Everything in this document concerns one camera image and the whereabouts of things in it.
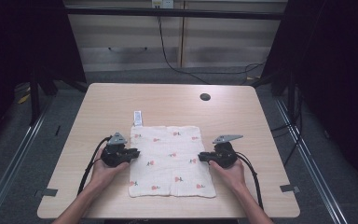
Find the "human hand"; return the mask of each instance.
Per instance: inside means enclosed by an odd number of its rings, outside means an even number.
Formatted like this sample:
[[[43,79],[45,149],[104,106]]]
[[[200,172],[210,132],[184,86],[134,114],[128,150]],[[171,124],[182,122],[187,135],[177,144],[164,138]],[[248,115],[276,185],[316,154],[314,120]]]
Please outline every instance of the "human hand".
[[[107,166],[101,160],[102,153],[103,148],[100,148],[94,160],[91,181],[89,182],[89,185],[92,185],[99,191],[104,190],[110,184],[110,182],[112,182],[116,174],[125,170],[130,165],[128,162],[123,162],[117,167]]]
[[[231,190],[246,187],[244,167],[239,159],[237,159],[234,164],[227,169],[222,168],[215,161],[209,161],[209,164],[218,174],[220,174],[220,176],[223,178],[223,181]]]

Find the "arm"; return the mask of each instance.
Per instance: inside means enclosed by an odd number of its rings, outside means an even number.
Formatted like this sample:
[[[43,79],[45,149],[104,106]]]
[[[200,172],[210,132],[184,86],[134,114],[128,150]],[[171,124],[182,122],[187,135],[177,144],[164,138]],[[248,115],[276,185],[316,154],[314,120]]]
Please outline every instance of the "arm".
[[[220,174],[226,185],[237,196],[250,223],[273,223],[263,209],[258,206],[246,187],[244,168],[240,160],[237,160],[234,165],[228,169],[220,167],[215,161],[209,161],[209,164]]]
[[[53,222],[55,224],[78,223],[91,203],[101,194],[101,192],[112,182],[115,175],[129,166],[127,162],[121,163],[116,168],[106,166],[101,158],[102,149],[98,151],[92,170],[91,180],[81,191],[68,208]]]

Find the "wall outlet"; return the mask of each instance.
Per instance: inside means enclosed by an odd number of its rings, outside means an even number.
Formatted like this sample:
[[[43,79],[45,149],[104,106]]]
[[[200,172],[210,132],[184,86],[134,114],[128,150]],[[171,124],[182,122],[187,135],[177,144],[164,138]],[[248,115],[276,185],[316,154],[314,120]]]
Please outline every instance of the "wall outlet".
[[[163,8],[173,8],[173,0],[162,0]]]
[[[152,0],[152,8],[162,8],[162,0]]]

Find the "white towel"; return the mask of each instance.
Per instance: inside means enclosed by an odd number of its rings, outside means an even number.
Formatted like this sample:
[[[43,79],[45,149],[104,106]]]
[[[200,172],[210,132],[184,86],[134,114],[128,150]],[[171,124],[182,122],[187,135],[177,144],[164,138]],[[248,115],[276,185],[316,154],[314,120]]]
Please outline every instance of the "white towel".
[[[205,151],[200,128],[132,127],[131,147],[141,151],[131,162],[131,197],[216,196],[209,165],[198,157]]]

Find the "round hole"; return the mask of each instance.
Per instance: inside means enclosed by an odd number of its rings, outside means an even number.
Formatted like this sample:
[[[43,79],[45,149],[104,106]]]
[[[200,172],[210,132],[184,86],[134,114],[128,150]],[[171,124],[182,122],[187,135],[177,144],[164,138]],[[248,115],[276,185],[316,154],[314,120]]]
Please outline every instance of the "round hole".
[[[203,94],[200,95],[200,98],[203,101],[209,101],[209,100],[211,100],[211,95],[208,94],[208,93],[203,93]]]

